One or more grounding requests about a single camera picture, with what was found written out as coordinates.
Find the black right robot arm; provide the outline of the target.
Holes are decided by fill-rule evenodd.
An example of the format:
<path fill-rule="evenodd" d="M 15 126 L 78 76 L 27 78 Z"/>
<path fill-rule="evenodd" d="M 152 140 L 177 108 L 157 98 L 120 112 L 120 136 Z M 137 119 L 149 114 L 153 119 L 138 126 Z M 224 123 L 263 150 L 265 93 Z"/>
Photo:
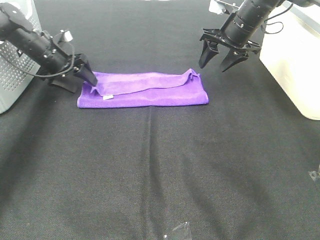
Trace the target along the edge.
<path fill-rule="evenodd" d="M 228 18 L 220 28 L 204 28 L 200 40 L 203 42 L 198 65 L 203 69 L 219 54 L 218 46 L 229 49 L 220 64 L 222 72 L 246 61 L 249 53 L 258 54 L 261 46 L 250 38 L 270 18 L 270 13 L 283 3 L 282 0 L 245 0 L 240 6 L 223 0 L 211 0 L 208 10 L 217 15 L 227 14 Z"/>

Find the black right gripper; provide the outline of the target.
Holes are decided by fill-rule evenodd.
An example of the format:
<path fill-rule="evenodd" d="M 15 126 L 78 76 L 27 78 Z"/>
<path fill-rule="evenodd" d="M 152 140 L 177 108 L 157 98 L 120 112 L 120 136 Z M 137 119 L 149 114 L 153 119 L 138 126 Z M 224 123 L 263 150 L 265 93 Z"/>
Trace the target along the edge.
<path fill-rule="evenodd" d="M 203 69 L 207 63 L 219 54 L 218 45 L 230 50 L 220 64 L 222 72 L 249 58 L 249 52 L 259 53 L 261 46 L 250 40 L 262 23 L 261 13 L 232 13 L 221 28 L 205 28 L 200 38 L 203 48 L 198 65 Z"/>

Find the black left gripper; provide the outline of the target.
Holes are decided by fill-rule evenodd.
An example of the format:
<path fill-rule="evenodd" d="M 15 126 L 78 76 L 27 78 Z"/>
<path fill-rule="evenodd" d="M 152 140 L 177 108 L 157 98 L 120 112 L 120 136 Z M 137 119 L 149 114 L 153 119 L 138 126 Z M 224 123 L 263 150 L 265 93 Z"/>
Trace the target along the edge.
<path fill-rule="evenodd" d="M 96 86 L 98 80 L 93 73 L 88 57 L 76 53 L 71 42 L 56 44 L 52 35 L 41 35 L 39 54 L 39 77 L 48 79 L 51 86 L 60 87 L 71 93 L 78 89 L 78 80 Z"/>

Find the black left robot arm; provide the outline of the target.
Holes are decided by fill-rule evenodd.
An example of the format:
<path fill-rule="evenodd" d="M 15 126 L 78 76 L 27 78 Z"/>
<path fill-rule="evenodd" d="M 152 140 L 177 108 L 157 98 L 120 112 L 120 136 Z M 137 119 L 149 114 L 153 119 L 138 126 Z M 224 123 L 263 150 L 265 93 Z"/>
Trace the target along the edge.
<path fill-rule="evenodd" d="M 35 77 L 47 80 L 51 86 L 74 93 L 77 80 L 92 86 L 98 83 L 87 56 L 76 53 L 68 30 L 55 36 L 36 30 L 24 14 L 8 2 L 0 5 L 0 40 L 11 43 L 36 62 L 40 69 Z"/>

